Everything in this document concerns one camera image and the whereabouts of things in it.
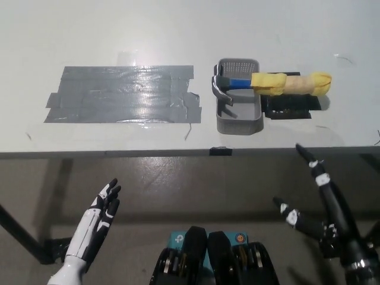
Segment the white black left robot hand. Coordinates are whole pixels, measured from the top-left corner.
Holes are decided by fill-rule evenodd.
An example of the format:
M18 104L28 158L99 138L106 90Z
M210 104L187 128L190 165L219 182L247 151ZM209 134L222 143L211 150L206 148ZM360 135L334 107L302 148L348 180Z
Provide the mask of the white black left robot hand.
M84 212L65 254L62 267L48 284L82 284L94 262L119 208L121 186L112 179Z

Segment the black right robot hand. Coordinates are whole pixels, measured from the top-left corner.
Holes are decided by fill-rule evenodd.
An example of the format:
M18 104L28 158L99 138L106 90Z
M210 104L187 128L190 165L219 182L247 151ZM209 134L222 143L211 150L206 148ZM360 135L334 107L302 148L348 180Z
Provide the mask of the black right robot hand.
M274 197L273 202L281 216L292 228L316 240L324 258L339 258L347 271L378 266L376 250L361 237L346 199L322 162L300 144L296 144L296 150L311 169L327 220L316 221L283 199Z

